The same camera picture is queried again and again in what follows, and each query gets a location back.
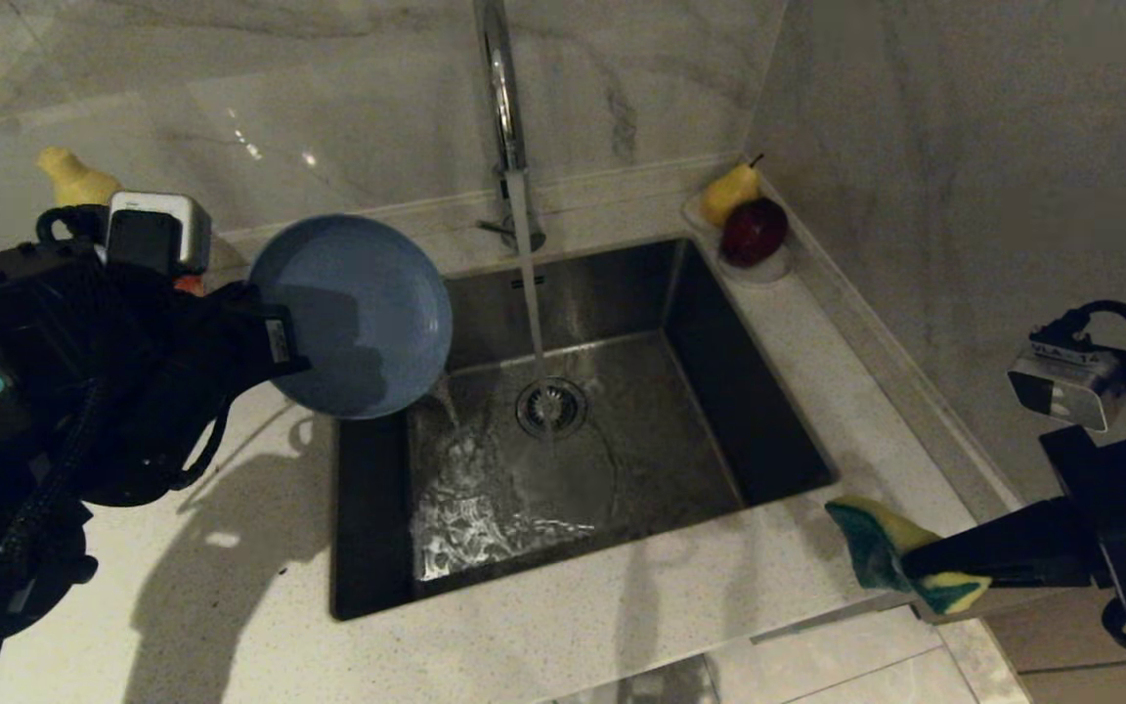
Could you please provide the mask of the grey blue plate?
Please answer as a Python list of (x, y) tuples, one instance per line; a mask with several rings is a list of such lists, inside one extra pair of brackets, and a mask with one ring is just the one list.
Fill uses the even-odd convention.
[(432, 259), (397, 229), (349, 214), (300, 220), (256, 253), (247, 279), (291, 313), (310, 367), (274, 386), (295, 404), (385, 418), (441, 378), (455, 332), (450, 294)]

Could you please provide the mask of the yellow green sponge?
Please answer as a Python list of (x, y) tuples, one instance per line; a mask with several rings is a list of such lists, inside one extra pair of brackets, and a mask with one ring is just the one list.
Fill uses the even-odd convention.
[(935, 615), (955, 615), (992, 587), (988, 576), (935, 571), (912, 578), (904, 558), (942, 540), (879, 501), (841, 496), (825, 504), (826, 515), (844, 535), (850, 565), (864, 589), (915, 594)]

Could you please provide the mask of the orange label dish soap bottle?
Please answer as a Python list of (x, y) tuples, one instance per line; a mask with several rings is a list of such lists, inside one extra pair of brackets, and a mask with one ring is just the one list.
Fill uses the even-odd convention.
[[(48, 175), (51, 186), (55, 193), (55, 203), (59, 206), (105, 206), (107, 217), (104, 219), (102, 226), (95, 241), (102, 246), (104, 258), (106, 253), (106, 239), (108, 228), (108, 200), (115, 191), (129, 191), (122, 187), (119, 180), (111, 175), (99, 172), (82, 161), (72, 151), (62, 148), (45, 148), (37, 157), (37, 166), (44, 173)], [(195, 295), (205, 295), (204, 275), (184, 276), (171, 278), (177, 289)]]

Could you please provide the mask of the stainless steel sink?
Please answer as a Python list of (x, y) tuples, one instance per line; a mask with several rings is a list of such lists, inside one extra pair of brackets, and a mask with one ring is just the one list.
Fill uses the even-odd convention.
[(546, 377), (588, 398), (549, 444), (522, 275), (453, 278), (452, 353), (428, 396), (336, 435), (336, 620), (711, 522), (835, 481), (705, 253), (687, 238), (535, 267)]

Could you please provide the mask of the running water stream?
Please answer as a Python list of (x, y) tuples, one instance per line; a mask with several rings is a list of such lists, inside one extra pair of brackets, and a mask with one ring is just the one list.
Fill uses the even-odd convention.
[(522, 275), (524, 295), (526, 295), (526, 308), (529, 320), (529, 335), (531, 335), (533, 357), (535, 357), (535, 387), (540, 400), (540, 427), (546, 442), (553, 444), (554, 433), (551, 427), (551, 415), (554, 412), (554, 402), (551, 400), (548, 387), (546, 387), (546, 374), (544, 368), (543, 335), (540, 335), (540, 308), (538, 308), (538, 294), (536, 285), (535, 259), (531, 249), (531, 217), (529, 217), (529, 198), (526, 178), (522, 172), (504, 173), (506, 191), (508, 191), (509, 203), (512, 206), (512, 222), (515, 232), (515, 246), (517, 246), (517, 259)]

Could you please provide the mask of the round metal drain strainer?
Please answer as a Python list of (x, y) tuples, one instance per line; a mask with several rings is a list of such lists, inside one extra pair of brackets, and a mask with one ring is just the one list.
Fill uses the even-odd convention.
[(568, 438), (588, 418), (588, 398), (572, 380), (546, 377), (522, 387), (515, 401), (515, 419), (535, 438)]

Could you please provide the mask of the chrome faucet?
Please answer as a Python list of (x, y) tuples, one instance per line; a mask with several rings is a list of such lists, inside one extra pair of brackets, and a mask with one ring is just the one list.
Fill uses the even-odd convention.
[(504, 244), (513, 252), (519, 252), (520, 246), (515, 232), (513, 206), (524, 205), (529, 228), (529, 246), (531, 252), (538, 252), (545, 244), (545, 232), (540, 228), (535, 207), (531, 205), (531, 191), (528, 182), (528, 153), (518, 97), (517, 75), (515, 75), (512, 37), (509, 21), (506, 17), (504, 0), (472, 0), (477, 32), (479, 48), (481, 48), (482, 66), (484, 66), (484, 84), (488, 86), (488, 98), (491, 103), (491, 116), (495, 126), (495, 148), (498, 161), (495, 178), (498, 196), (500, 197), (501, 216), (498, 220), (481, 220), (479, 228), (495, 232), (503, 238)]

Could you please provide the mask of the small white dish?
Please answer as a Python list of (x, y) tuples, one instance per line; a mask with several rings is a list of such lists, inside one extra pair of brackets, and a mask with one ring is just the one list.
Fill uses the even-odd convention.
[(694, 193), (682, 205), (682, 217), (692, 228), (692, 231), (700, 237), (703, 248), (711, 255), (729, 280), (739, 286), (772, 286), (777, 282), (790, 275), (794, 268), (794, 257), (792, 257), (790, 246), (779, 246), (776, 253), (770, 255), (762, 262), (754, 267), (739, 268), (724, 260), (720, 253), (720, 241), (722, 232), (720, 228), (711, 226), (706, 219), (701, 217), (701, 193)]

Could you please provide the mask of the dark red apple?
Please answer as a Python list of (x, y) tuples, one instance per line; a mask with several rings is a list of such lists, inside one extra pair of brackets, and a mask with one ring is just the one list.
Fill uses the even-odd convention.
[(777, 253), (790, 233), (786, 210), (776, 200), (758, 198), (729, 214), (720, 237), (720, 259), (748, 269)]

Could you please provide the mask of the yellow pear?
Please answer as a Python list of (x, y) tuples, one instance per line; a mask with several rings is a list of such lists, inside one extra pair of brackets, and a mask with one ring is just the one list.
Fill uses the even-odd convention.
[(722, 175), (701, 191), (700, 214), (707, 224), (712, 228), (723, 228), (733, 210), (759, 198), (757, 164), (761, 160), (763, 154), (734, 164), (729, 169), (729, 173)]

